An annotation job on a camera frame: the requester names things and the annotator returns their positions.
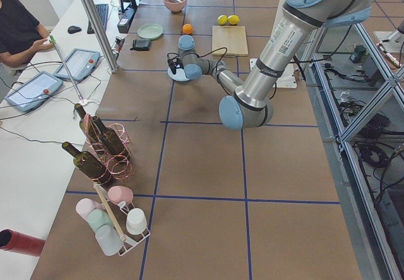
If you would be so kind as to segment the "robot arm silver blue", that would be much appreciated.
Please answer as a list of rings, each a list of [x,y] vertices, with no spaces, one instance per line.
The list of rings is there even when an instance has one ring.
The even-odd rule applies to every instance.
[[[177,55],[167,59],[167,72],[176,81],[212,76],[228,94],[219,104],[222,124],[235,130],[260,127],[273,115],[268,93],[307,35],[321,27],[360,23],[370,13],[371,0],[285,0],[280,21],[245,81],[224,62],[200,57],[189,35],[179,38]]]

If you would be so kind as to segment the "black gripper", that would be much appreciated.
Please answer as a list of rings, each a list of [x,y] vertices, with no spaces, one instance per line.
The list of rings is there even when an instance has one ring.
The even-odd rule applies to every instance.
[[[172,71],[172,74],[176,74],[177,67],[184,67],[182,59],[179,55],[176,55],[172,58],[172,63],[170,64],[170,70]]]

